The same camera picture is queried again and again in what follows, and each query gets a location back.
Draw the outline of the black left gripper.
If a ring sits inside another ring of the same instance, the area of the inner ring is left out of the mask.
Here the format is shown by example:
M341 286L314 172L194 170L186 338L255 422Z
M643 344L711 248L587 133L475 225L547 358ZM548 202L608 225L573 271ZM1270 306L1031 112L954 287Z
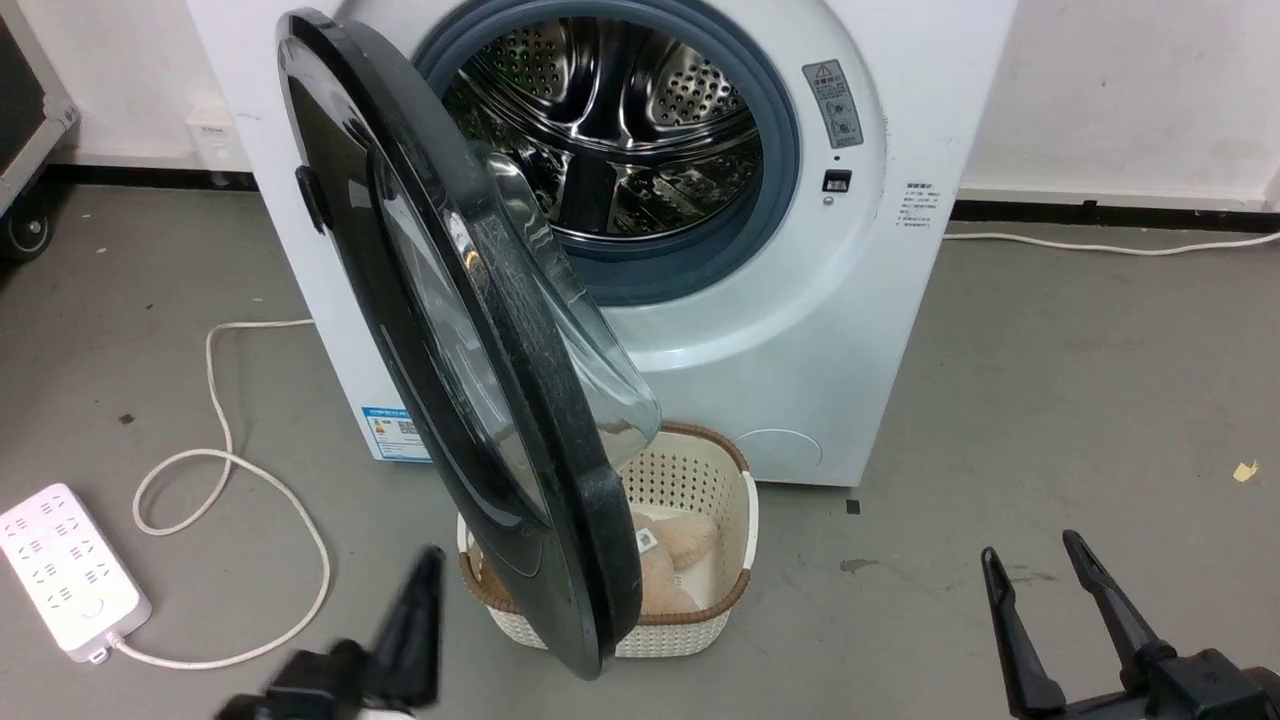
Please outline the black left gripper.
M445 555L424 546L371 648L337 641L298 650L262 689L232 696L214 720L401 720L434 705L442 683Z

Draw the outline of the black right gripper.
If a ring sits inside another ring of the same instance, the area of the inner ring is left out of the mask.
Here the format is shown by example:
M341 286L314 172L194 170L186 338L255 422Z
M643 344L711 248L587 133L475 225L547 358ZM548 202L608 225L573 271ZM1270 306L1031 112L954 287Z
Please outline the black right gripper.
M1036 652L1016 609L1016 589L993 547L980 568L1007 708L1019 720L1280 720L1280 674L1239 667L1217 650L1185 657L1162 639L1076 530L1062 544L1103 619L1126 692L1069 705Z

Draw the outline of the black round washing machine door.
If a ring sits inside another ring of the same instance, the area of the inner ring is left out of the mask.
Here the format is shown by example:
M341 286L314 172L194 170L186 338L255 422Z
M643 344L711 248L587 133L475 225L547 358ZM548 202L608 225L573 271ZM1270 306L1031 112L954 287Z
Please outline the black round washing machine door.
M599 678L640 616L620 470L654 393L521 169L388 38L294 9L276 63L303 202L461 519L541 643Z

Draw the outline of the white front-load washing machine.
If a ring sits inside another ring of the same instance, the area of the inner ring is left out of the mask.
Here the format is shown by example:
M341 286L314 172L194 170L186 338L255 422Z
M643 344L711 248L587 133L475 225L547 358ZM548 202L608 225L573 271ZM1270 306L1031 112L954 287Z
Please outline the white front-load washing machine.
M508 315L599 421L861 480L1019 0L186 0L367 452L396 348L513 425Z

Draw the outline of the beige clothes in basket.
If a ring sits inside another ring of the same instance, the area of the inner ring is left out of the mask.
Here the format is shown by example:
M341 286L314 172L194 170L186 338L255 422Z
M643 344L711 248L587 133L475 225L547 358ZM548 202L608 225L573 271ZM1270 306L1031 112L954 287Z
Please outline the beige clothes in basket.
M712 550L718 537L717 524L698 512L682 512L654 519L645 512L631 514L641 564L641 615L680 615L699 612L700 603L685 589L677 575L690 570Z

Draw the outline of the white woven laundry basket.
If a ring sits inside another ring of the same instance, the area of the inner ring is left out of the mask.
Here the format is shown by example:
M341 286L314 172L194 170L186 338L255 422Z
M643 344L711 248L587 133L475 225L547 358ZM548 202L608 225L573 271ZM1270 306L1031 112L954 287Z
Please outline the white woven laundry basket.
M666 423L639 442L617 424L581 443L531 430L447 468L445 480L470 592L512 641L552 652L585 679L612 659L703 651L751 578L755 482L739 448L701 427ZM632 512L698 512L717 524L710 552L677 575L699 612L641 615Z

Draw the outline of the white power strip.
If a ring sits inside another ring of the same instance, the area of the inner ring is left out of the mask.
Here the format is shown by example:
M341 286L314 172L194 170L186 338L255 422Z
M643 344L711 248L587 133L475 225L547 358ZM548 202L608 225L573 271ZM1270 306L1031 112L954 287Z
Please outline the white power strip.
M150 618L145 592L64 483L0 514L0 550L56 646L78 664L105 662L114 641Z

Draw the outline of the black wheeled flight case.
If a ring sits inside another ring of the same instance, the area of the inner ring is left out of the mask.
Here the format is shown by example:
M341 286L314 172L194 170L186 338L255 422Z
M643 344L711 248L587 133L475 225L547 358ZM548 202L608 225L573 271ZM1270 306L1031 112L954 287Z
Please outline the black wheeled flight case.
M0 0L0 266L40 258L65 199L46 179L81 113L18 0Z

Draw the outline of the white wall socket box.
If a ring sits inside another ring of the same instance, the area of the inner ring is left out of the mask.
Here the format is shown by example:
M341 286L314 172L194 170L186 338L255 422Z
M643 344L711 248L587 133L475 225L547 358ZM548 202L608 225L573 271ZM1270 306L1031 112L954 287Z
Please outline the white wall socket box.
M252 179L252 168L242 147L230 113L221 104L195 106L186 119L191 142L215 187L241 184L241 176Z

